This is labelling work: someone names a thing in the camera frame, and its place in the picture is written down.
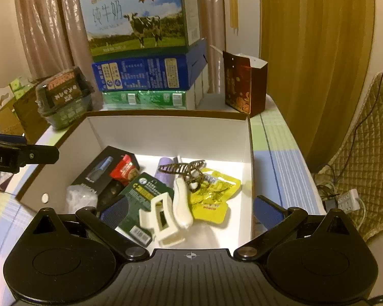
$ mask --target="purple bottle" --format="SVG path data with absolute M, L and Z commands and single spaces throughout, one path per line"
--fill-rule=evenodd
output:
M 174 183 L 174 174 L 165 174 L 164 172 L 159 171 L 159 166 L 164 164 L 171 164 L 174 163 L 171 158 L 168 157 L 162 157 L 159 160 L 158 168 L 156 169 L 155 178 L 160 180 L 162 183 L 165 183 L 167 187 L 173 188 Z

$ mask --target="yellow foil packet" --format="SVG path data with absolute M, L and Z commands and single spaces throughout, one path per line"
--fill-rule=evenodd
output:
M 227 213 L 227 200 L 241 187 L 241 181 L 210 168 L 203 168 L 205 175 L 200 188 L 189 194 L 191 214 L 196 220 L 221 224 Z

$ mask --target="cow illustration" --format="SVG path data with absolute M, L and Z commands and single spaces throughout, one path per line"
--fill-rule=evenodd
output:
M 126 18 L 134 31 L 135 36 L 138 37 L 140 48 L 145 47 L 145 35 L 151 33 L 155 38 L 155 47 L 158 46 L 159 40 L 162 41 L 162 34 L 160 29 L 160 17 L 136 17 L 138 13 L 127 14 L 123 17 Z

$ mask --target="power plug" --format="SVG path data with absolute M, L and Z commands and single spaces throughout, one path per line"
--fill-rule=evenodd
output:
M 360 209 L 360 204 L 357 201 L 359 195 L 354 188 L 337 197 L 338 208 L 343 210 L 346 214 Z

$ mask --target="cream colored claw clip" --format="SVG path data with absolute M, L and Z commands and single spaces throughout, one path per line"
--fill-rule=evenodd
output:
M 161 212 L 166 219 L 164 227 L 160 220 Z M 150 212 L 139 210 L 139 223 L 142 228 L 152 230 L 161 247 L 171 247 L 185 240 L 174 219 L 172 199 L 167 192 L 150 201 Z

